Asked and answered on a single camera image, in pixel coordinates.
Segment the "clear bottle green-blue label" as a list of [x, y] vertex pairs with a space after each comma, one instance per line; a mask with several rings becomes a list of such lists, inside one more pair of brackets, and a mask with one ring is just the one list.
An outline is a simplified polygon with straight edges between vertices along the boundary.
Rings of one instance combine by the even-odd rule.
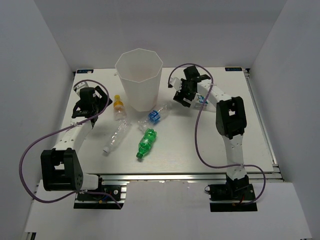
[[208, 101], [205, 101], [205, 97], [201, 94], [198, 94], [198, 93], [195, 95], [195, 97], [192, 101], [192, 105], [195, 109], [198, 109], [203, 105], [203, 109], [206, 110], [208, 104], [209, 104]]

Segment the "clear bottle orange cap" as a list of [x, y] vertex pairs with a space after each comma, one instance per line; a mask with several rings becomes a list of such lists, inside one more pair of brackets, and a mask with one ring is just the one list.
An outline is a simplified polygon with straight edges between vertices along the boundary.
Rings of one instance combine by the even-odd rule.
[[127, 116], [122, 99], [118, 94], [114, 96], [113, 113], [115, 120], [121, 120]]

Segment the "clear bottle blue label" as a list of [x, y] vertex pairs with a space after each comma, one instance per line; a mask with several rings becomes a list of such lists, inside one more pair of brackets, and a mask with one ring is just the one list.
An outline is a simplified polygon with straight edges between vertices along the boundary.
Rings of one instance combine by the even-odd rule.
[[171, 101], [156, 106], [145, 117], [138, 121], [138, 129], [143, 133], [147, 129], [153, 129], [156, 125], [158, 125], [160, 122], [163, 122], [169, 116], [172, 107], [173, 104]]

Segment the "long clear plastic bottle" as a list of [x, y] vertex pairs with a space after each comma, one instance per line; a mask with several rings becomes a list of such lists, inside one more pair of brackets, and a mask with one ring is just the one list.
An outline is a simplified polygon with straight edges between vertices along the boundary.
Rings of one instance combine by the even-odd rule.
[[118, 122], [117, 128], [113, 131], [112, 135], [108, 138], [106, 145], [103, 147], [105, 154], [110, 154], [122, 143], [131, 128], [131, 120], [123, 118]]

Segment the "green plastic bottle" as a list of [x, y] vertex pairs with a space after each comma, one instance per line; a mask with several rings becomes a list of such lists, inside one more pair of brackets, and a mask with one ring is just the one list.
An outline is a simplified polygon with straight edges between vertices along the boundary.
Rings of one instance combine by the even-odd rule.
[[136, 154], [136, 157], [138, 159], [142, 159], [145, 155], [147, 155], [150, 152], [156, 138], [157, 132], [153, 128], [148, 128], [144, 132], [144, 135], [138, 144], [138, 152]]

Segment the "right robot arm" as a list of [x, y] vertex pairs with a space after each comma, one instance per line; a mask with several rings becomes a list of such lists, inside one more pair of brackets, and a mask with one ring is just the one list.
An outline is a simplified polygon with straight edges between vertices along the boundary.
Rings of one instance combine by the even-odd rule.
[[200, 155], [197, 134], [203, 105], [200, 107], [195, 122], [195, 150], [205, 166], [212, 169], [226, 169], [228, 185], [225, 187], [225, 192], [229, 198], [236, 200], [243, 195], [244, 188], [249, 185], [242, 147], [243, 135], [247, 127], [244, 101], [240, 96], [230, 96], [217, 87], [212, 74], [204, 67], [193, 63], [184, 63], [179, 67], [184, 66], [187, 66], [183, 70], [185, 78], [169, 76], [167, 85], [176, 90], [173, 100], [184, 107], [191, 106], [190, 102], [196, 94], [204, 96], [204, 100], [209, 101], [215, 107], [215, 126], [224, 142], [227, 165], [210, 165]]

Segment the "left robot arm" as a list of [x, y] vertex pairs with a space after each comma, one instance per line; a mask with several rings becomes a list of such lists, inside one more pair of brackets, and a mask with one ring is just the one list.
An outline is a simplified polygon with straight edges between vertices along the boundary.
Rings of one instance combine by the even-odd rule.
[[110, 105], [108, 95], [100, 86], [87, 85], [76, 88], [79, 100], [71, 115], [68, 129], [58, 143], [41, 153], [41, 171], [46, 191], [85, 191], [99, 200], [105, 196], [106, 187], [95, 174], [84, 173], [78, 152], [86, 136], [98, 120], [97, 114]]

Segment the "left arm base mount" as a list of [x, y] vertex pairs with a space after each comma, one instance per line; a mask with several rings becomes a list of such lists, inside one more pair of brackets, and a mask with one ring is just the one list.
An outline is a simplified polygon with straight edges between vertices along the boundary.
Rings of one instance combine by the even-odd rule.
[[73, 208], [83, 210], [120, 210], [125, 202], [127, 181], [102, 180], [91, 193], [76, 195]]

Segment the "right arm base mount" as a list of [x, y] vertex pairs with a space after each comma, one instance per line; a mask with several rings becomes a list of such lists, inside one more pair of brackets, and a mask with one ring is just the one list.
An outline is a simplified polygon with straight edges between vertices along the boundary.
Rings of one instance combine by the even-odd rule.
[[241, 179], [227, 177], [224, 184], [210, 184], [204, 188], [210, 195], [210, 211], [212, 213], [256, 212], [257, 204], [253, 185], [245, 175]]

